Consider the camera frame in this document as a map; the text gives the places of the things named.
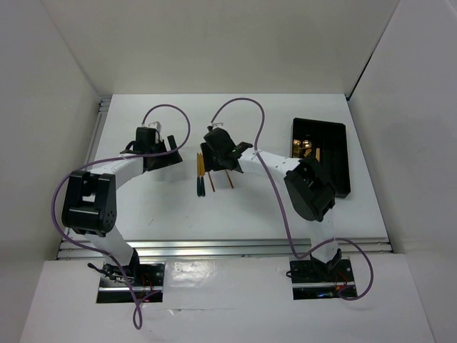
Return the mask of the gold chopstick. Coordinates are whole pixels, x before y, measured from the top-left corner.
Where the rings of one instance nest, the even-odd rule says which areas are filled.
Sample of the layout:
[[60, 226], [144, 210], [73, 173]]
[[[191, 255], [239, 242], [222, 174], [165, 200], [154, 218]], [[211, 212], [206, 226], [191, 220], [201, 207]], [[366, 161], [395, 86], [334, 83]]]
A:
[[209, 181], [210, 181], [212, 192], [215, 192], [216, 190], [215, 190], [214, 182], [213, 182], [213, 179], [211, 177], [210, 172], [208, 172], [208, 178], [209, 178]]
[[228, 171], [225, 171], [225, 173], [226, 173], [228, 182], [229, 182], [229, 184], [230, 184], [230, 187], [231, 187], [232, 189], [234, 189], [234, 185], [233, 185], [233, 182], [232, 182], [231, 177], [230, 177], [230, 175], [229, 175], [229, 172], [228, 172]]

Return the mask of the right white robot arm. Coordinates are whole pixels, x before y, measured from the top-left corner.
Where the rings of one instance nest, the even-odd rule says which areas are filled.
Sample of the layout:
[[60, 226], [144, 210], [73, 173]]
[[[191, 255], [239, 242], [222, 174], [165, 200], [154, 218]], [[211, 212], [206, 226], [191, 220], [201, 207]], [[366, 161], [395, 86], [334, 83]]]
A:
[[341, 249], [335, 239], [332, 209], [336, 188], [316, 158], [279, 156], [254, 149], [253, 144], [235, 144], [221, 127], [209, 126], [201, 144], [206, 171], [230, 170], [267, 177], [276, 192], [284, 186], [295, 212], [306, 221], [311, 240], [311, 271], [320, 280], [336, 273]]

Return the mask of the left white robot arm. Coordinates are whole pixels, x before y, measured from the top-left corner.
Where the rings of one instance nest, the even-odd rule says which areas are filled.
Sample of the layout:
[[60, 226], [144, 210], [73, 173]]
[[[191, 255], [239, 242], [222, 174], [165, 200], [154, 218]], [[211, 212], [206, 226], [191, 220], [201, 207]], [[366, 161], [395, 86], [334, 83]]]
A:
[[123, 153], [126, 157], [110, 161], [90, 171], [71, 173], [67, 184], [61, 220], [65, 227], [85, 236], [95, 249], [106, 252], [104, 273], [125, 285], [141, 281], [146, 269], [140, 266], [137, 251], [116, 228], [116, 190], [145, 172], [182, 162], [174, 136], [165, 143], [156, 122], [152, 127], [136, 129], [136, 139]]

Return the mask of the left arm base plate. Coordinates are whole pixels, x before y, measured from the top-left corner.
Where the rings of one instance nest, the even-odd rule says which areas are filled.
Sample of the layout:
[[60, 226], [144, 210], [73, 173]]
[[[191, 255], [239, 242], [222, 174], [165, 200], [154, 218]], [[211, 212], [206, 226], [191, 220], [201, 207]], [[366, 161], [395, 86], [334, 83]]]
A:
[[159, 303], [163, 301], [163, 285], [165, 264], [141, 264], [139, 273], [127, 278], [117, 267], [105, 264], [102, 268], [89, 263], [88, 267], [100, 274], [99, 288], [96, 297], [97, 304], [126, 304], [133, 303], [127, 280], [131, 283], [135, 296], [142, 302]]

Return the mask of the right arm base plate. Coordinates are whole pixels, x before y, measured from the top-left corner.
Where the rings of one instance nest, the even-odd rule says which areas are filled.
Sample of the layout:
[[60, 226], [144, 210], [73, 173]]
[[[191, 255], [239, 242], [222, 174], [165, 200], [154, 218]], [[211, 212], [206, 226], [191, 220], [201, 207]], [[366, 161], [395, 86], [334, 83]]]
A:
[[292, 260], [286, 276], [291, 280], [294, 300], [333, 299], [358, 296], [351, 262], [342, 259], [330, 274], [319, 274], [311, 260]]

